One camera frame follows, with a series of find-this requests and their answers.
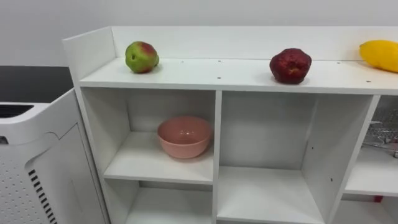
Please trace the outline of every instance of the wall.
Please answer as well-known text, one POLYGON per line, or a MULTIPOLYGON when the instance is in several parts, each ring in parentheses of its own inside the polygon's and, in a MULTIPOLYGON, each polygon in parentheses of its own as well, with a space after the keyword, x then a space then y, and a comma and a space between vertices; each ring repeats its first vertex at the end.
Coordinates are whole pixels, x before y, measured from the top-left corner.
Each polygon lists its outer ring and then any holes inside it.
POLYGON ((62 38, 108 25, 398 26, 397 8, 397 0, 3 0, 0 65, 66 66, 62 38))

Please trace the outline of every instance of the vent slot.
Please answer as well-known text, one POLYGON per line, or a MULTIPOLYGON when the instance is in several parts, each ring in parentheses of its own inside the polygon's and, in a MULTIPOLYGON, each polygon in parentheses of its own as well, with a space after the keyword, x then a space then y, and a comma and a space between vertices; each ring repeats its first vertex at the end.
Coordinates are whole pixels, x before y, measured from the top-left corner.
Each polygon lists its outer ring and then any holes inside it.
POLYGON ((57 220, 55 219, 55 215, 51 209, 51 206, 49 204, 49 201, 47 197, 45 196, 45 192, 43 190, 43 187, 41 186, 39 176, 36 174, 36 170, 31 170, 29 173, 30 180, 32 181, 33 186, 37 188, 37 197, 39 198, 43 210, 45 214, 47 215, 48 220, 50 221, 51 224, 57 224, 57 220))
POLYGON ((0 105, 0 118, 13 118, 33 108, 33 105, 0 105))
POLYGON ((0 136, 0 144, 8 144, 8 140, 5 136, 0 136))

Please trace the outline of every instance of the white air purifier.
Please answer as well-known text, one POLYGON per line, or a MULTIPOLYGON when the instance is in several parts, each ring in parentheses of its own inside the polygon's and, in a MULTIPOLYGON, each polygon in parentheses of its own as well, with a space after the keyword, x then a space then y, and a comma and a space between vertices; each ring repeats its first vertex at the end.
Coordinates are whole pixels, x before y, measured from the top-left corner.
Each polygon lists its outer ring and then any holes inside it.
POLYGON ((0 102, 0 224, 108 223, 75 92, 55 97, 0 102))

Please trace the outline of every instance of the dish rack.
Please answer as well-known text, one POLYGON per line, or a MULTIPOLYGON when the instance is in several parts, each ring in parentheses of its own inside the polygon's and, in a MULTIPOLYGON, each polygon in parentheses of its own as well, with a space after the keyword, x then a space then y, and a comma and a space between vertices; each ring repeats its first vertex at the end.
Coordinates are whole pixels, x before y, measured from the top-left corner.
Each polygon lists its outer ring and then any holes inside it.
POLYGON ((377 109, 363 144, 390 151, 398 158, 398 109, 377 109))

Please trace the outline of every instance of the ceramic bowl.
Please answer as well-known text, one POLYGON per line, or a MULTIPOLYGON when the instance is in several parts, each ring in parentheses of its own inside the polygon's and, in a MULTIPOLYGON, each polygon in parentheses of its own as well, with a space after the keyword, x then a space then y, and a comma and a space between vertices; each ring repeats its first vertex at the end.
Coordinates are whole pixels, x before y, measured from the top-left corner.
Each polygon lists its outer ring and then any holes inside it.
POLYGON ((179 159, 189 159, 203 153, 209 145, 211 133, 210 124, 194 116, 169 119, 157 129, 163 150, 179 159))

